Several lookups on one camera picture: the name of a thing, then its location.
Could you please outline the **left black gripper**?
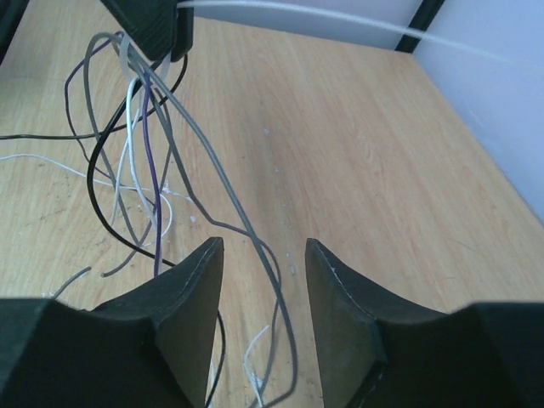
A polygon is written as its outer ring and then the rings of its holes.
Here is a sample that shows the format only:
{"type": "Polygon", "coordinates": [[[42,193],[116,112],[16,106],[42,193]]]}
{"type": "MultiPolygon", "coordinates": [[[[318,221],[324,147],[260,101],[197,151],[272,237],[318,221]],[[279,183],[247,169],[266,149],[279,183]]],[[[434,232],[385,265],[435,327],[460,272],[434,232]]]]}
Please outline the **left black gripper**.
{"type": "Polygon", "coordinates": [[[194,8],[175,0],[102,0],[149,60],[181,60],[193,46],[194,8]]]}

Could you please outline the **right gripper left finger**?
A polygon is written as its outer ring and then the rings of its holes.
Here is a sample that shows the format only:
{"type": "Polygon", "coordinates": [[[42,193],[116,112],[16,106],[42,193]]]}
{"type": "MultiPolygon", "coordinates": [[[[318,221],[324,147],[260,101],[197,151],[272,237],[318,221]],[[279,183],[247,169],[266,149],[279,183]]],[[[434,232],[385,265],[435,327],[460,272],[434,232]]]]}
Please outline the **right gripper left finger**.
{"type": "Polygon", "coordinates": [[[2,406],[204,406],[223,269],[212,237],[95,309],[3,299],[2,406]]]}

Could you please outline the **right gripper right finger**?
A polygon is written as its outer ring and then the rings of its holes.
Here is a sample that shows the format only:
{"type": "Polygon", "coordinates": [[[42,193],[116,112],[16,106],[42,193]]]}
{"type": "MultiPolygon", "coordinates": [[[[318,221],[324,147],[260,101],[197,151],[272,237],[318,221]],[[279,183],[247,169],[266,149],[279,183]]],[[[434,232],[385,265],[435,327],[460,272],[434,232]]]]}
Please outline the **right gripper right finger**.
{"type": "Polygon", "coordinates": [[[316,239],[305,270],[327,407],[540,407],[543,306],[413,303],[316,239]]]}

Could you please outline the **white zip tie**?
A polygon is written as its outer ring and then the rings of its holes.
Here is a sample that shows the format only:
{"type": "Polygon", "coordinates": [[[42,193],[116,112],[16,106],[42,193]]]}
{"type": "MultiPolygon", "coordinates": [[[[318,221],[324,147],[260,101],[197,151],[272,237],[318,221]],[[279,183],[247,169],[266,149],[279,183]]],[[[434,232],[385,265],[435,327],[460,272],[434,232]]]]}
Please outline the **white zip tie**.
{"type": "Polygon", "coordinates": [[[494,60],[500,64],[516,66],[518,69],[529,72],[531,75],[541,77],[543,66],[532,63],[524,63],[515,59],[509,59],[490,51],[475,48],[461,42],[438,37],[415,28],[403,27],[381,20],[366,18],[354,14],[333,11],[330,9],[303,6],[292,3],[278,3],[272,1],[166,1],[153,5],[143,1],[104,1],[103,4],[110,10],[111,15],[127,31],[135,33],[150,28],[155,20],[163,20],[168,16],[175,18],[178,9],[204,9],[204,8],[251,8],[251,9],[277,9],[297,14],[308,14],[323,17],[329,20],[340,20],[354,23],[360,26],[374,27],[380,30],[391,31],[397,34],[407,35],[416,39],[431,43],[437,43],[448,48],[460,50],[465,53],[475,54],[482,58],[494,60]]]}

